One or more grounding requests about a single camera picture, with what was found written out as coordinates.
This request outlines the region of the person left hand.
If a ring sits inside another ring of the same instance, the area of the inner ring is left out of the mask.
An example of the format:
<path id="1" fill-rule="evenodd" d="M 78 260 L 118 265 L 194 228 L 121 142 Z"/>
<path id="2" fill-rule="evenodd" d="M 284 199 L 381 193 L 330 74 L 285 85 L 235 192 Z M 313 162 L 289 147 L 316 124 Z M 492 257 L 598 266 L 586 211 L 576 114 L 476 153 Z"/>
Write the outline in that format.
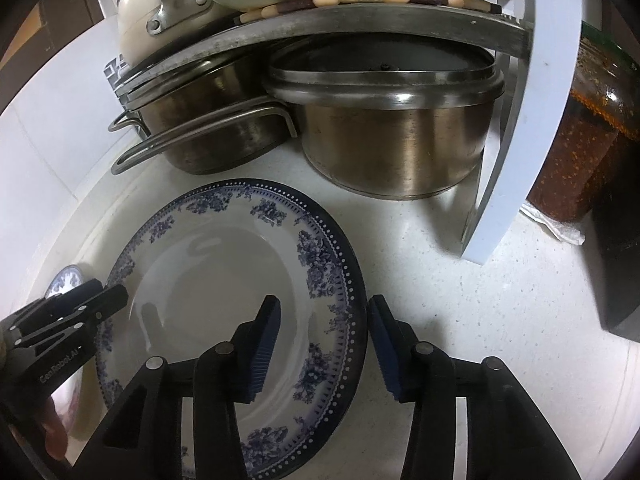
<path id="1" fill-rule="evenodd" d="M 35 435 L 47 454 L 58 462 L 65 460 L 68 449 L 68 434 L 50 396 L 35 412 L 32 421 L 38 427 Z"/>

